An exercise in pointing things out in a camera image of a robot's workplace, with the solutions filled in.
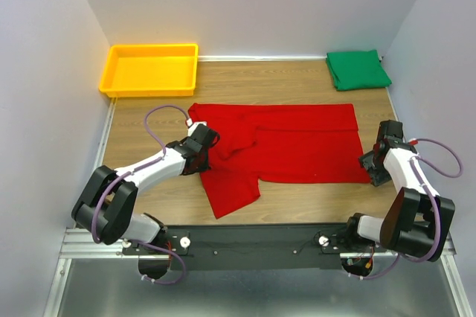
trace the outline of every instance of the yellow tray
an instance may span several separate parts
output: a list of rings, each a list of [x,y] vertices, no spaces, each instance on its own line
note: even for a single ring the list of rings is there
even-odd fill
[[[197,44],[113,45],[99,90],[109,97],[192,96]]]

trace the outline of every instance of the white wall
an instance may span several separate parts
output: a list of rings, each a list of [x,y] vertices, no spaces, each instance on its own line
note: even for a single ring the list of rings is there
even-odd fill
[[[446,179],[426,170],[456,215],[451,235],[466,293],[476,311],[476,1],[417,0],[383,63],[393,80],[390,94],[409,136],[450,144],[466,172]],[[441,151],[420,149],[438,165],[455,170]]]
[[[41,316],[97,151],[109,44],[86,0],[0,8],[0,315]]]
[[[197,42],[206,55],[384,54],[415,0],[88,0],[111,44]]]

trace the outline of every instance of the wooden table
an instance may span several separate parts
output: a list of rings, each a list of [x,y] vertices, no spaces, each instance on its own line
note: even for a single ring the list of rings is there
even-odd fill
[[[307,104],[353,103],[365,152],[376,140],[379,122],[393,119],[384,89],[337,92],[324,61],[199,63],[192,97],[119,99],[104,156],[110,168],[123,167],[157,153],[146,133],[144,115],[174,103]],[[183,115],[164,109],[149,125],[165,142],[186,136]],[[166,224],[247,224],[276,222],[345,222],[355,212],[384,217],[396,192],[392,183],[290,185],[260,181],[261,197],[219,220],[213,216],[198,174],[169,179],[138,197],[135,211]]]

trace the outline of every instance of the green cloth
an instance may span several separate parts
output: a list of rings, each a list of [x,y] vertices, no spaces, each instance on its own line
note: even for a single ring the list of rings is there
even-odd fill
[[[375,50],[327,53],[326,63],[339,91],[384,88],[392,83]]]

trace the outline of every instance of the cable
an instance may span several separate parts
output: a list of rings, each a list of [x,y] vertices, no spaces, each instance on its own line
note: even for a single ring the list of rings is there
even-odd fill
[[[450,174],[450,173],[443,172],[441,169],[436,167],[433,163],[431,163],[430,161],[428,161],[428,160],[426,160],[426,159],[424,159],[420,156],[413,156],[412,159],[410,160],[410,166],[411,166],[412,171],[414,172],[414,175],[415,175],[416,179],[418,180],[420,186],[423,188],[425,193],[428,195],[428,198],[430,199],[431,207],[433,208],[433,212],[434,212],[434,226],[435,226],[433,245],[431,246],[430,250],[428,250],[428,252],[425,255],[423,255],[422,257],[411,257],[411,256],[408,256],[406,254],[402,254],[402,256],[405,259],[407,259],[409,261],[412,261],[414,263],[422,263],[423,261],[427,261],[428,259],[430,259],[434,255],[436,250],[438,249],[438,244],[440,243],[440,238],[441,238],[441,219],[440,219],[440,210],[438,208],[437,200],[436,200],[435,196],[433,195],[433,193],[431,192],[430,188],[426,185],[425,180],[423,179],[422,175],[419,174],[419,171],[417,169],[417,165],[415,164],[415,162],[416,161],[421,161],[423,163],[426,163],[429,167],[433,168],[439,174],[441,174],[444,177],[448,177],[448,178],[460,177],[463,174],[463,171],[464,171],[463,163],[460,160],[460,157],[450,147],[446,146],[445,144],[443,144],[441,142],[432,140],[430,138],[417,138],[417,139],[411,140],[410,142],[411,142],[411,144],[417,144],[419,141],[421,141],[421,142],[431,142],[432,144],[436,144],[436,145],[441,146],[441,147],[445,148],[446,150],[448,150],[453,155],[453,157],[456,159],[456,162],[458,163],[459,170],[455,174]]]
[[[387,273],[389,273],[397,265],[399,260],[400,260],[400,255],[398,254],[395,258],[395,261],[392,262],[392,264],[388,268],[386,268],[382,272],[379,272],[378,274],[370,275],[370,276],[357,276],[357,275],[352,275],[352,276],[355,276],[356,278],[359,278],[361,280],[375,280],[376,278],[381,278],[382,276],[385,276]]]
[[[351,260],[352,263],[348,263],[346,264],[346,266],[353,266],[354,264],[358,263],[365,254],[366,252],[362,252],[358,257],[350,257],[349,259],[347,259],[347,261]]]
[[[164,248],[159,248],[158,246],[150,245],[149,243],[145,243],[144,241],[140,241],[140,240],[131,240],[131,241],[134,242],[134,243],[137,243],[137,244],[141,244],[142,246],[145,246],[146,248],[153,249],[153,250],[156,250],[158,252],[164,252],[166,254],[172,255],[181,264],[181,274],[175,280],[161,281],[161,280],[156,280],[154,278],[150,278],[147,275],[143,275],[142,278],[144,280],[148,280],[148,281],[152,282],[153,284],[158,284],[158,285],[173,285],[173,284],[177,284],[178,282],[183,280],[183,278],[187,274],[187,265],[185,265],[184,260],[176,252],[173,252],[172,250],[167,250],[167,249],[164,249]]]
[[[373,246],[370,247],[372,249],[372,254],[370,256],[369,263],[370,265],[373,265],[373,256],[375,255],[375,248]]]
[[[101,208],[103,207],[103,204],[104,204],[104,201],[106,200],[106,197],[111,193],[111,191],[115,188],[116,184],[121,182],[123,179],[125,179],[126,177],[128,176],[131,176],[132,174],[134,173],[137,173],[138,171],[140,170],[143,170],[144,168],[147,168],[147,167],[150,167],[152,166],[153,164],[156,164],[158,162],[160,162],[164,157],[165,157],[165,154],[166,154],[166,150],[167,148],[165,147],[165,144],[164,142],[162,142],[162,140],[150,129],[149,127],[149,124],[147,123],[147,119],[149,118],[149,116],[153,113],[153,112],[156,112],[157,110],[159,109],[163,109],[163,108],[166,108],[166,107],[171,107],[171,108],[174,108],[174,109],[177,109],[178,111],[180,111],[181,113],[184,114],[185,118],[186,118],[186,123],[187,125],[190,127],[191,125],[191,119],[190,119],[190,116],[188,115],[188,113],[182,109],[181,107],[177,106],[177,105],[172,105],[172,104],[166,104],[166,105],[160,105],[160,106],[157,106],[155,107],[154,109],[150,110],[148,113],[146,113],[145,117],[144,117],[144,126],[145,126],[145,129],[146,131],[149,133],[149,135],[152,136],[152,138],[154,138],[158,144],[160,144],[161,148],[162,148],[162,156],[150,161],[150,162],[147,162],[147,163],[144,163],[138,167],[136,167],[133,171],[129,171],[129,172],[125,172],[124,174],[122,174],[121,176],[117,177],[115,180],[113,180],[108,186],[107,188],[104,190],[104,192],[101,194],[101,197],[99,198],[99,201],[97,202],[97,205],[96,205],[96,209],[94,210],[94,214],[93,214],[93,217],[92,217],[92,221],[91,221],[91,234],[92,234],[92,239],[95,243],[99,244],[101,241],[100,241],[100,238],[98,237],[97,235],[97,219],[99,218],[99,213],[100,213],[100,210]],[[167,249],[163,249],[163,248],[159,248],[157,246],[154,246],[154,245],[150,245],[148,243],[145,243],[143,241],[139,241],[137,240],[137,243],[140,243],[141,245],[143,246],[146,246],[150,249],[155,249],[157,251],[160,251],[160,252],[165,252],[169,255],[172,255],[173,257],[177,258],[178,261],[180,262],[180,264],[182,265],[183,267],[183,270],[182,270],[182,275],[180,276],[180,278],[178,278],[177,280],[175,281],[172,281],[172,282],[167,282],[167,283],[161,283],[160,281],[153,281],[157,284],[165,284],[165,285],[169,285],[169,284],[176,284],[177,282],[179,282],[185,275],[186,273],[186,267],[185,267],[185,263],[184,261],[175,253],[173,252],[172,250],[167,250]]]

